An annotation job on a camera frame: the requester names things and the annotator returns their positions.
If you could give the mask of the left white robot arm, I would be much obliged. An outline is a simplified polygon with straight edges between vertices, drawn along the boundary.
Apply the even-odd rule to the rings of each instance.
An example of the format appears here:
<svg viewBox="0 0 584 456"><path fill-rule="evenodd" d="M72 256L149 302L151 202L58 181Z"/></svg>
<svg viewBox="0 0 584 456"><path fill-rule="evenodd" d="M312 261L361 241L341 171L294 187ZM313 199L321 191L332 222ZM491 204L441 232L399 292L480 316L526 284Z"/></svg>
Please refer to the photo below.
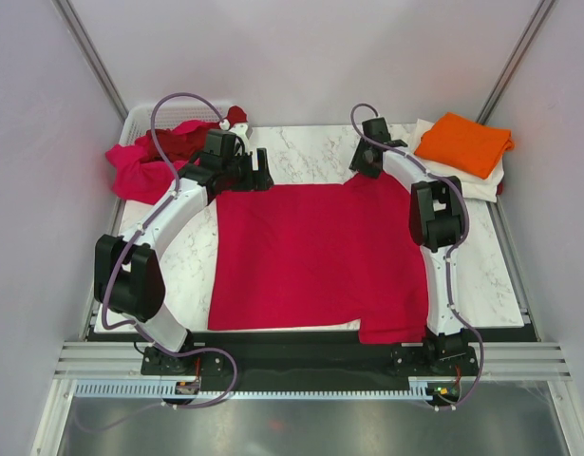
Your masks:
<svg viewBox="0 0 584 456"><path fill-rule="evenodd" d="M111 331L133 326L163 351L163 363L186 373L196 363L190 332L165 304L160 259L182 228L227 191L273 187L267 150L246 149L235 132L210 130L196 161L171 166L173 182L134 228L103 235L95 246L94 296L102 304L102 325Z"/></svg>

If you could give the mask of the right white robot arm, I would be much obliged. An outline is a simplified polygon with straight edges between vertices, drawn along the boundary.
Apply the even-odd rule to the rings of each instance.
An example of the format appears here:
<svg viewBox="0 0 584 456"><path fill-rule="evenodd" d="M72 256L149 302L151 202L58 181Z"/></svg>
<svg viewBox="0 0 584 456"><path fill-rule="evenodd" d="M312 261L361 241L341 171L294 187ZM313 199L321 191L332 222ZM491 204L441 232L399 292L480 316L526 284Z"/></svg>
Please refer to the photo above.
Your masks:
<svg viewBox="0 0 584 456"><path fill-rule="evenodd" d="M409 231L424 259L428 292L423 362L431 372L452 368L466 354L465 325L457 317L456 253L468 235L468 213L462 185L455 176L441 177L429 171L407 145L394 140L386 120L375 117L354 129L360 135L349 169L365 177L386 173L410 195Z"/></svg>

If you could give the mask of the crimson red t shirt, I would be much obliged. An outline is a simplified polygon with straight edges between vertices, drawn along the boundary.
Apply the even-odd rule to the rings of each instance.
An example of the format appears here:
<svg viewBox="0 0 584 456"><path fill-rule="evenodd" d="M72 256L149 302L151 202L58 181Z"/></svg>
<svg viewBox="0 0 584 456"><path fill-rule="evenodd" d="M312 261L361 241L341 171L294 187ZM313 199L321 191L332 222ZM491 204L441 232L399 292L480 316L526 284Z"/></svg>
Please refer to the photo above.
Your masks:
<svg viewBox="0 0 584 456"><path fill-rule="evenodd" d="M364 344L420 341L428 297L409 203L389 175L222 194L208 329L354 321Z"/></svg>

